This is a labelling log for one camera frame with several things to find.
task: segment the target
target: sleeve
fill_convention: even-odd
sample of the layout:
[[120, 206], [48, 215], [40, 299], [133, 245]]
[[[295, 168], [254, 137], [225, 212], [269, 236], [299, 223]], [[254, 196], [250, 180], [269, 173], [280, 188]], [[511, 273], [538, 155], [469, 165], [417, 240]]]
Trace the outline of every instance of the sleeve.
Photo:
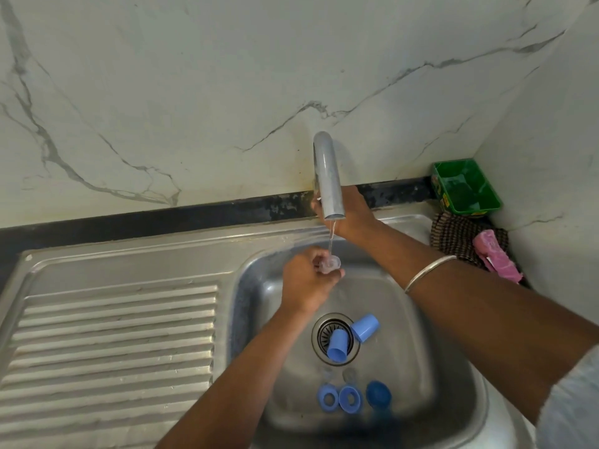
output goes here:
[[538, 418], [537, 447], [599, 448], [599, 345], [552, 387]]

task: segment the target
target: silver bangle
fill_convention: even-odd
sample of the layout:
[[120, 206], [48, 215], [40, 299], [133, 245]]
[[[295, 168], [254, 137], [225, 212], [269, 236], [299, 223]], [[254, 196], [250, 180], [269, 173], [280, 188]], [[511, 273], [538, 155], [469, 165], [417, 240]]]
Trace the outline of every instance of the silver bangle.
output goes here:
[[436, 267], [438, 267], [440, 264], [444, 264], [445, 262], [448, 262], [449, 260], [453, 260], [456, 259], [457, 257], [455, 255], [447, 255], [445, 257], [441, 257], [438, 260], [435, 260], [434, 262], [432, 262], [431, 264], [429, 264], [428, 266], [426, 266], [425, 268], [423, 268], [422, 271], [420, 271], [418, 274], [416, 274], [412, 280], [410, 280], [410, 282], [408, 282], [408, 286], [406, 287], [406, 289], [404, 290], [405, 294], [408, 294], [408, 292], [410, 291], [410, 288], [416, 283], [418, 282], [418, 280], [422, 279], [425, 275], [427, 275], [429, 272], [431, 272], [433, 269], [435, 269]]

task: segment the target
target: person's left arm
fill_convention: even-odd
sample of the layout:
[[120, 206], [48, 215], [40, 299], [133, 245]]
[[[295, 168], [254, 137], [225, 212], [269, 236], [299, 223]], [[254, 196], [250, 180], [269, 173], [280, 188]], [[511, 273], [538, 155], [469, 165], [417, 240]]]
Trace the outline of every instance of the person's left arm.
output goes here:
[[343, 276], [343, 270], [326, 275], [315, 270], [327, 255], [327, 250], [311, 247], [285, 266], [280, 308], [157, 449], [250, 445], [289, 350]]

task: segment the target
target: brown woven cloth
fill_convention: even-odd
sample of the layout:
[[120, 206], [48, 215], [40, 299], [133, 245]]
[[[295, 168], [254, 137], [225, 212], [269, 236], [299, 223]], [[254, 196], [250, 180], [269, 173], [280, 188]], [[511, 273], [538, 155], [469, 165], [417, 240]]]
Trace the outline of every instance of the brown woven cloth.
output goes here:
[[504, 229], [495, 228], [481, 220], [442, 212], [432, 222], [431, 247], [440, 250], [445, 255], [455, 255], [463, 262], [478, 266], [486, 271], [487, 268], [479, 256], [476, 255], [472, 241], [477, 234], [488, 229], [495, 232], [499, 246], [507, 252], [509, 240]]

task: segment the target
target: drain strainer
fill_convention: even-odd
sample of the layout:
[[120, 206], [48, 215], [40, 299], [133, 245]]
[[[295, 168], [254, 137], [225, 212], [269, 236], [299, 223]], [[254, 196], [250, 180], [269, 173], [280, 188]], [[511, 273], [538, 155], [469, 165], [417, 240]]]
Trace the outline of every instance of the drain strainer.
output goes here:
[[[360, 342], [353, 337], [350, 329], [352, 323], [353, 321], [343, 314], [326, 314], [318, 319], [314, 325], [314, 329], [312, 329], [312, 347], [321, 361], [332, 366], [343, 366], [353, 361], [360, 350]], [[348, 358], [345, 362], [334, 362], [326, 355], [326, 350], [329, 347], [329, 342], [331, 340], [331, 334], [333, 334], [333, 331], [336, 329], [344, 329], [349, 334]]]

